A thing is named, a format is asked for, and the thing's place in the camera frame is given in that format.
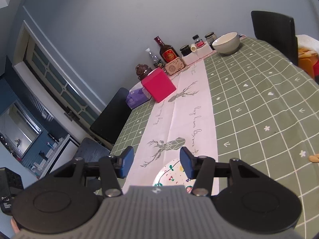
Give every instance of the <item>pink box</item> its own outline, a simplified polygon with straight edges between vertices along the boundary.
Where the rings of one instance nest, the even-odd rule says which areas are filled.
[[[156,68],[141,83],[157,103],[176,90],[172,81],[161,68]]]

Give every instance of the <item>white table runner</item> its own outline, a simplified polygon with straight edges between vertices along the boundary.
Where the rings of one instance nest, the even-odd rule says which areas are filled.
[[[173,76],[177,90],[153,107],[138,145],[123,192],[130,185],[151,186],[168,162],[186,146],[195,156],[218,160],[216,129],[210,89],[203,60]],[[218,179],[213,194],[218,194]]]

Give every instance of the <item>purple tissue package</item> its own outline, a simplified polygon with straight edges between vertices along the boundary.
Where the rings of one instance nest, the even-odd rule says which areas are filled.
[[[129,92],[126,98],[126,103],[131,109],[135,109],[139,105],[149,101],[150,98],[151,95],[145,88],[139,88]]]

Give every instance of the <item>black chair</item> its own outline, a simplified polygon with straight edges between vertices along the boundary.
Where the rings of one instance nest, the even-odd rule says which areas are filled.
[[[256,38],[268,42],[298,66],[298,41],[293,18],[264,11],[252,11],[251,18]]]
[[[132,110],[126,104],[126,97],[129,91],[120,88],[113,99],[90,126],[90,130],[110,142],[115,144]]]

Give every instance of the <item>plate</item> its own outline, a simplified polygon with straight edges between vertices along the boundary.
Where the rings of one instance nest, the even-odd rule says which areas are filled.
[[[195,180],[190,180],[179,159],[174,159],[165,165],[157,174],[153,186],[184,185],[188,193],[191,192]]]

